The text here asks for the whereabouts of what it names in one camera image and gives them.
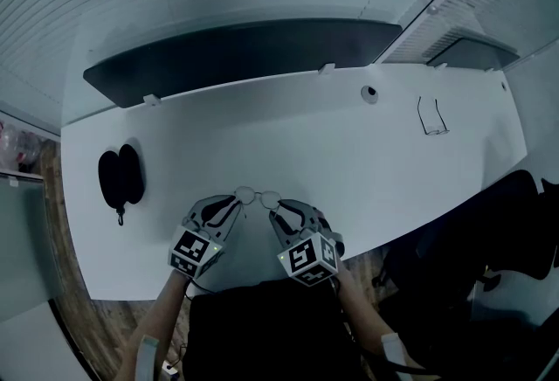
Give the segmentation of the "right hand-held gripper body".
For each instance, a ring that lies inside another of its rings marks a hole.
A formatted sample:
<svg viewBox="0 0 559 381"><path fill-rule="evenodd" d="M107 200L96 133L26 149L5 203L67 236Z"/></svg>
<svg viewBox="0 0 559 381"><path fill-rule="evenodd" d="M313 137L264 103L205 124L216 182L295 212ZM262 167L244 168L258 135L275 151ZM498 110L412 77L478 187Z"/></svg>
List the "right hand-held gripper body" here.
<svg viewBox="0 0 559 381"><path fill-rule="evenodd" d="M283 250L278 254L279 262L291 279L307 287L337 275L337 259L345 253L342 235L334 232L315 208L314 211L316 227L301 227L300 217L283 207L277 211L294 230L300 232L300 238L292 246L282 246Z"/></svg>

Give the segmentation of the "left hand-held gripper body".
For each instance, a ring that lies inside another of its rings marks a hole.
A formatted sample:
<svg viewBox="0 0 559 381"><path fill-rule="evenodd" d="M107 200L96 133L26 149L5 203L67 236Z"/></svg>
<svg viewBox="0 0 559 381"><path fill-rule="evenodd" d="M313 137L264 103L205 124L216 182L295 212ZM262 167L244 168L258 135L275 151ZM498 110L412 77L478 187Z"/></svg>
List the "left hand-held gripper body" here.
<svg viewBox="0 0 559 381"><path fill-rule="evenodd" d="M178 225L169 245L168 264L191 279L197 279L214 265L224 247L205 232L190 225Z"/></svg>

